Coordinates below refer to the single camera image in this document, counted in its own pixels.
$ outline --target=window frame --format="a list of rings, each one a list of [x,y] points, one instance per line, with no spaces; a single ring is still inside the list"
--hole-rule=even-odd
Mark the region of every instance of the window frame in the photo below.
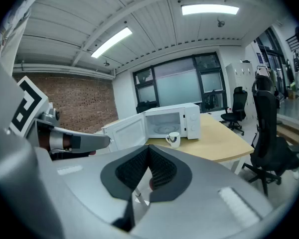
[[[210,56],[210,55],[216,56],[217,63],[218,63],[219,66],[218,67],[213,67],[213,68],[208,68],[208,69],[199,69],[198,66],[197,66],[197,62],[196,62],[195,58],[196,57],[200,57],[200,56]],[[156,101],[149,102],[149,104],[157,103],[157,106],[160,107],[160,102],[159,102],[159,97],[158,97],[158,91],[157,91],[157,85],[156,85],[156,76],[155,76],[154,68],[157,67],[157,66],[161,66],[161,65],[170,63],[170,62],[175,62],[175,61],[178,61],[178,60],[184,60],[184,59],[188,59],[188,58],[192,59],[194,68],[196,70],[197,78],[198,78],[199,89],[200,89],[200,94],[201,94],[201,99],[202,99],[201,106],[200,106],[200,108],[201,108],[200,112],[201,113],[211,113],[211,112],[216,112],[216,111],[224,110],[225,107],[227,107],[227,93],[226,93],[226,85],[225,85],[224,75],[223,75],[223,71],[222,71],[222,68],[221,68],[221,64],[220,64],[217,52],[194,54],[194,55],[190,55],[190,56],[176,58],[176,59],[168,60],[166,62],[155,64],[155,65],[152,65],[152,66],[146,67],[144,69],[141,69],[141,70],[133,72],[133,80],[134,80],[134,86],[135,86],[135,92],[136,92],[136,97],[137,97],[138,104],[140,104],[140,102],[141,102],[140,101],[140,96],[139,96],[139,88],[153,85],[154,86],[154,91],[155,91]],[[151,69],[151,73],[152,73],[153,79],[150,80],[150,81],[146,81],[144,83],[137,84],[137,80],[136,80],[137,74],[140,73],[140,72],[149,70],[149,69]],[[220,91],[211,91],[211,92],[206,92],[205,93],[204,92],[204,87],[203,87],[203,82],[202,82],[201,75],[202,74],[208,74],[208,73],[211,73],[211,72],[219,72],[223,90],[220,90]],[[209,96],[211,94],[218,94],[218,93],[222,93],[223,94],[223,106],[224,107],[221,107],[219,109],[214,109],[212,111],[207,111],[206,108],[205,108],[204,96]]]
[[[280,67],[283,70],[283,64],[286,65],[286,60],[285,60],[284,54],[282,53],[281,47],[278,43],[278,40],[277,40],[273,30],[269,27],[265,30],[264,33],[267,35],[271,45],[275,49],[275,50],[269,49],[268,47],[263,45],[263,43],[261,42],[259,37],[256,38],[259,49],[262,52],[262,54],[264,55],[264,59],[267,60],[267,62],[268,62],[268,67],[271,69],[271,65],[270,65],[270,62],[269,62],[269,59],[268,59],[268,55],[272,55],[272,56],[277,57],[278,60],[276,62],[278,62],[280,64]],[[282,88],[283,88],[283,93],[282,94],[284,94],[284,96],[287,97],[288,92],[287,92],[287,87],[286,87],[286,81],[285,81],[285,75],[284,74],[283,74],[283,78],[282,78]]]
[[[151,70],[151,75],[152,75],[153,79],[149,80],[149,81],[146,81],[144,83],[138,83],[137,84],[137,81],[136,81],[137,74],[141,73],[141,72],[144,72],[144,71],[147,71],[147,70]],[[151,101],[151,102],[148,102],[147,104],[157,104],[158,107],[160,106],[159,105],[159,100],[158,100],[158,92],[157,92],[157,86],[156,86],[156,80],[155,79],[156,79],[155,78],[155,72],[154,72],[154,68],[152,66],[141,69],[141,70],[138,70],[136,72],[133,72],[133,80],[134,80],[134,86],[135,86],[135,92],[136,92],[136,98],[138,100],[138,104],[141,103],[140,95],[139,95],[139,88],[148,87],[148,86],[153,85],[156,101]]]

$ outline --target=wooden table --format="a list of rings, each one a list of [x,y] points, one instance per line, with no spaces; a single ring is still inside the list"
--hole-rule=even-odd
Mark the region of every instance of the wooden table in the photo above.
[[[238,174],[244,164],[246,155],[253,153],[253,147],[208,114],[200,115],[200,129],[201,139],[188,140],[183,137],[177,150],[216,162],[239,158],[240,160],[235,162],[231,169]],[[171,148],[164,138],[150,138],[146,144]]]

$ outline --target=ceiling light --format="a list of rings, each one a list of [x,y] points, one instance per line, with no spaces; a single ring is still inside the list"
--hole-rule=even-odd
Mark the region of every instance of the ceiling light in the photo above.
[[[215,13],[229,13],[236,14],[239,10],[238,7],[220,5],[220,4],[194,4],[194,5],[183,5],[181,7],[183,15],[204,13],[204,12],[215,12]]]
[[[98,58],[104,52],[106,52],[113,45],[117,44],[119,41],[123,40],[125,37],[132,34],[128,27],[124,28],[121,32],[114,35],[111,39],[106,41],[100,48],[98,48],[91,56],[94,58]]]

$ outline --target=door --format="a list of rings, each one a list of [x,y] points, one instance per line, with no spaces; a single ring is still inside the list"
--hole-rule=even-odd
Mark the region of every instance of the door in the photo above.
[[[102,131],[111,139],[110,152],[144,145],[149,139],[143,113],[105,126]]]

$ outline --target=white cabinet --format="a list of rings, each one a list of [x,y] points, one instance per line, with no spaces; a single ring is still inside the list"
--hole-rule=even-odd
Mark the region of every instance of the white cabinet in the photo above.
[[[236,87],[243,87],[243,90],[248,93],[245,104],[246,117],[242,121],[242,124],[247,124],[253,120],[257,120],[257,112],[252,93],[255,73],[251,63],[232,63],[226,66],[226,71],[228,75],[231,106],[234,102],[233,95]]]
[[[149,138],[165,138],[170,132],[180,137],[199,139],[199,106],[192,103],[153,108],[102,128],[111,139],[110,152],[144,145]]]

